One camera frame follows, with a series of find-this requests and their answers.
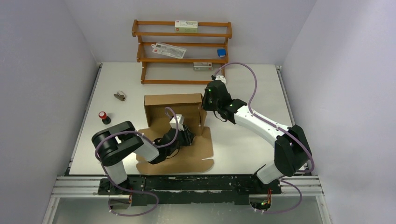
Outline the brown cardboard box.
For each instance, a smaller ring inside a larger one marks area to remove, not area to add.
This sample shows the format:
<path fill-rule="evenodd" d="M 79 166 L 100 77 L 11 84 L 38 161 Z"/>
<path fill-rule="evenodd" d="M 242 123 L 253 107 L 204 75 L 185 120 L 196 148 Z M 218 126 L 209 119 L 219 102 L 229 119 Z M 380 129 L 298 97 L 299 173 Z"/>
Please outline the brown cardboard box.
<path fill-rule="evenodd" d="M 163 156 L 156 164 L 136 156 L 136 168 L 145 175 L 202 173 L 214 165 L 211 130 L 200 93 L 146 95 L 144 110 L 148 127 L 139 132 L 156 145 Z"/>

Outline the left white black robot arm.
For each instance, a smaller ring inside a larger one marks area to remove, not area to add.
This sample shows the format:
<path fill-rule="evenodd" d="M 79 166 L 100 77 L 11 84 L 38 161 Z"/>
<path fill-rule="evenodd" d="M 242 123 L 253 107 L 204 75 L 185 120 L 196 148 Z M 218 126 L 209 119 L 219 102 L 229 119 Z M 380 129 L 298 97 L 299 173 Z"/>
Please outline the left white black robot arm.
<path fill-rule="evenodd" d="M 186 125 L 172 127 L 163 137 L 151 141 L 136 131 L 132 122 L 125 121 L 93 135 L 95 157 L 112 179 L 110 187 L 117 194 L 127 192 L 129 178 L 123 159 L 135 153 L 150 164 L 165 161 L 174 151 L 192 145 L 195 134 Z"/>

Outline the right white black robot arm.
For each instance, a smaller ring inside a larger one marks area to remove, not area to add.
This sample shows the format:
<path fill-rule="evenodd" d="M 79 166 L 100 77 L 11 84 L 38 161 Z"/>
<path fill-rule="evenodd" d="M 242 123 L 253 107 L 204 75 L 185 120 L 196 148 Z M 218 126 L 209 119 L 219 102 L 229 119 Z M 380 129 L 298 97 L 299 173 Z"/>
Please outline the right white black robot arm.
<path fill-rule="evenodd" d="M 240 99 L 233 99 L 220 80 L 210 82 L 203 96 L 202 107 L 219 114 L 225 121 L 240 125 L 266 140 L 274 148 L 274 159 L 255 172 L 252 188 L 264 193 L 270 183 L 283 176 L 293 176 L 312 157 L 303 129 L 288 127 L 265 117 Z"/>

